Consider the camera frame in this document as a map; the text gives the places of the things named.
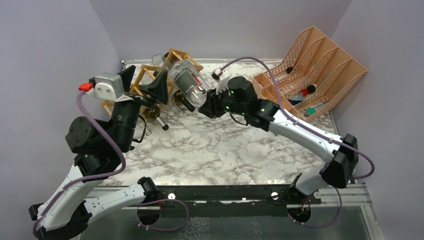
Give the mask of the clear glass bottle small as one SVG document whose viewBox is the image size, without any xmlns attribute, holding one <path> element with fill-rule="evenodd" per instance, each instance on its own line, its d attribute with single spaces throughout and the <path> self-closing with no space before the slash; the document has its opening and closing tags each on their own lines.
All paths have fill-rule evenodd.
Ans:
<svg viewBox="0 0 424 240">
<path fill-rule="evenodd" d="M 163 70 L 169 71 L 173 67 L 173 64 L 167 60 L 163 54 L 156 54 L 152 56 L 151 65 L 154 66 L 158 72 Z"/>
</svg>

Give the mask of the dark green wine bottle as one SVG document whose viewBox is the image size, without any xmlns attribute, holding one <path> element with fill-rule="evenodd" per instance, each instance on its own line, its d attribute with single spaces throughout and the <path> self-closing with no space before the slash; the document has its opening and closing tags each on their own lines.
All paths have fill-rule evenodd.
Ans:
<svg viewBox="0 0 424 240">
<path fill-rule="evenodd" d="M 173 53 L 165 53 L 164 54 L 165 59 L 170 62 L 172 65 L 174 65 L 176 62 L 180 61 L 178 57 L 176 57 Z"/>
<path fill-rule="evenodd" d="M 161 117 L 161 109 L 158 105 L 153 105 L 150 108 L 145 107 L 142 114 L 148 123 L 156 123 L 164 131 L 169 129 L 168 124 Z"/>
<path fill-rule="evenodd" d="M 186 99 L 186 97 L 184 96 L 184 94 L 180 91 L 177 90 L 174 94 L 173 94 L 173 99 L 176 105 L 180 104 L 185 106 L 190 112 L 194 112 L 195 111 L 195 107 Z"/>
</svg>

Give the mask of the clear bottle silver cap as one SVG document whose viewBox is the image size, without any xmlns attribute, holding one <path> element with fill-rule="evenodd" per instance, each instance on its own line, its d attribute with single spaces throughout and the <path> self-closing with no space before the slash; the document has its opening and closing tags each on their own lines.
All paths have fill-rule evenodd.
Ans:
<svg viewBox="0 0 424 240">
<path fill-rule="evenodd" d="M 168 76 L 195 108 L 206 102 L 211 87 L 190 60 L 177 61 L 169 70 Z"/>
</svg>

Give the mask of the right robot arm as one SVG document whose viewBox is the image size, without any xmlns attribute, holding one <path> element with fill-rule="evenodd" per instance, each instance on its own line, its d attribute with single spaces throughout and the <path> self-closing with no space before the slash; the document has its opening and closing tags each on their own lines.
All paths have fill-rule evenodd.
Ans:
<svg viewBox="0 0 424 240">
<path fill-rule="evenodd" d="M 210 119 L 226 113 L 240 115 L 248 125 L 286 137 L 317 155 L 323 164 L 299 174 L 288 190 L 289 199 L 296 204 L 327 186 L 346 188 L 359 160 L 353 135 L 328 133 L 291 115 L 275 102 L 258 98 L 253 84 L 242 76 L 226 81 L 223 91 L 208 90 L 198 111 Z"/>
</svg>

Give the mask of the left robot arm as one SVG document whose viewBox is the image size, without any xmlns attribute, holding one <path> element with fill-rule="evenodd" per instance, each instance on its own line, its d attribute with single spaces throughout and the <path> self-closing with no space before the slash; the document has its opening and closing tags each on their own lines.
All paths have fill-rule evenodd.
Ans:
<svg viewBox="0 0 424 240">
<path fill-rule="evenodd" d="M 142 107 L 152 107 L 168 100 L 168 72 L 162 70 L 142 95 L 130 92 L 135 66 L 119 73 L 92 77 L 78 88 L 77 106 L 82 112 L 71 123 L 65 140 L 75 154 L 64 181 L 44 203 L 29 208 L 34 221 L 33 235 L 39 240 L 69 240 L 96 219 L 121 208 L 152 205 L 160 191 L 150 177 L 113 193 L 88 199 L 88 194 L 104 180 L 126 167 L 124 154 L 133 149 L 135 128 Z M 107 121 L 93 118 L 82 103 L 83 96 L 114 102 Z"/>
</svg>

